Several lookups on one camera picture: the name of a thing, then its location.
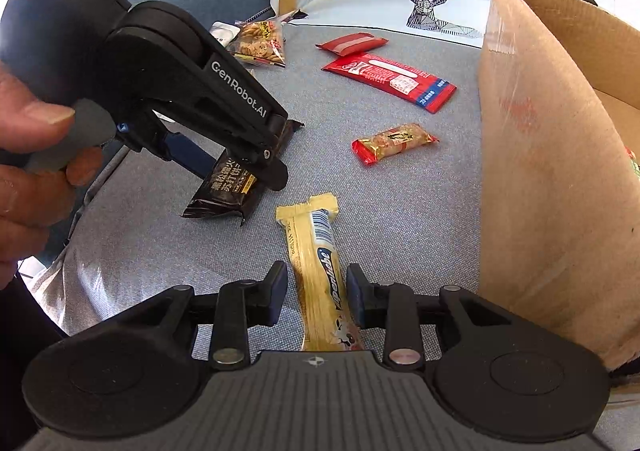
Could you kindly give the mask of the black snack packet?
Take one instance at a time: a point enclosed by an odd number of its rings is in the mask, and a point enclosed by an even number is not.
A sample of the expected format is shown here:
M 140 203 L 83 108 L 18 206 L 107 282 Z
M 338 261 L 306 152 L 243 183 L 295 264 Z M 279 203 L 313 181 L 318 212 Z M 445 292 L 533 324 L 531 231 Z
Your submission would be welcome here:
M 182 213 L 183 218 L 238 217 L 250 219 L 267 187 L 243 168 L 226 148 Z

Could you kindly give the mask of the small red snack packet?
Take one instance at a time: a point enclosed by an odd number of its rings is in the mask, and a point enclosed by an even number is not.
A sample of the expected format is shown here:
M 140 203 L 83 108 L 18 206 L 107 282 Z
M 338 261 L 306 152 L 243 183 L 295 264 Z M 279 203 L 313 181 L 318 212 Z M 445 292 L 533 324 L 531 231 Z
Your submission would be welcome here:
M 316 44 L 316 47 L 337 56 L 347 56 L 383 47 L 387 43 L 386 38 L 370 33 L 353 33 L 326 41 L 323 44 Z

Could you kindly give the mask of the clear peanut snack bag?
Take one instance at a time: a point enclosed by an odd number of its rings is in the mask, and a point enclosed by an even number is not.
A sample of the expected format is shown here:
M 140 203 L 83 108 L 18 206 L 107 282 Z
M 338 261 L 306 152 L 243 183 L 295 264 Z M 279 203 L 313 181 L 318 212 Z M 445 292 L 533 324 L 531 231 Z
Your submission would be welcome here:
M 227 50 L 245 63 L 285 67 L 282 26 L 275 20 L 243 24 Z

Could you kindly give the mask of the open cardboard box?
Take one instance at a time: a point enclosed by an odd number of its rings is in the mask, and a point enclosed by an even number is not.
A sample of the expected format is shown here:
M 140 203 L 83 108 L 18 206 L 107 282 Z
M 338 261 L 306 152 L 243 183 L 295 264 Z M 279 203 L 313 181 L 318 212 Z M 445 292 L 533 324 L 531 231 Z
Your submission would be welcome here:
M 480 295 L 597 353 L 639 354 L 639 33 L 582 0 L 491 0 Z

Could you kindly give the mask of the yellow wafer bar packet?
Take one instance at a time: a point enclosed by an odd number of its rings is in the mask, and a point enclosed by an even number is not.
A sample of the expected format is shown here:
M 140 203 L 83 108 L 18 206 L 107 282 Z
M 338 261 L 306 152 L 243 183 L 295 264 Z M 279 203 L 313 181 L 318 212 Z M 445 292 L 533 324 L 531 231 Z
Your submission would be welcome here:
M 331 193 L 276 209 L 295 275 L 305 351 L 362 348 L 334 240 L 332 221 L 337 214 L 337 197 Z

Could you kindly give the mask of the purple white tube packet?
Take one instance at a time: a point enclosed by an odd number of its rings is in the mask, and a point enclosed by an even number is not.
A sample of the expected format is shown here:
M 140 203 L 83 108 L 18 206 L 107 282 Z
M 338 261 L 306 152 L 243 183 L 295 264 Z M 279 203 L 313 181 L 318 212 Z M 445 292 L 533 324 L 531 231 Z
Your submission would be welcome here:
M 209 33 L 223 47 L 227 47 L 229 44 L 232 43 L 232 41 L 235 40 L 240 30 L 241 29 L 238 26 L 234 26 L 231 24 L 223 23 L 223 22 L 213 22 L 212 26 L 210 26 Z

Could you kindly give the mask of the small red nut candy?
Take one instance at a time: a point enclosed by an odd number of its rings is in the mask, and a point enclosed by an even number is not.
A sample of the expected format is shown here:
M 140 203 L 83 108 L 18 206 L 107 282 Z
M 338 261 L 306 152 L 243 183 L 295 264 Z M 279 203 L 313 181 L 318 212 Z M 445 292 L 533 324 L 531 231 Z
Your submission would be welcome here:
M 352 151 L 361 163 L 371 166 L 384 158 L 438 141 L 434 134 L 427 132 L 416 122 L 408 122 L 373 136 L 352 141 Z

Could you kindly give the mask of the long red snack packet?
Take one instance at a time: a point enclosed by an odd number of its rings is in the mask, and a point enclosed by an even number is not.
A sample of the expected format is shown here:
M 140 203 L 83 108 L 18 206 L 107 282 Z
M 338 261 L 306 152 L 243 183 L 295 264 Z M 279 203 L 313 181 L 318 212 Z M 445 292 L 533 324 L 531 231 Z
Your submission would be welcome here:
M 322 70 L 398 96 L 431 114 L 437 113 L 457 91 L 445 79 L 367 52 L 335 59 Z

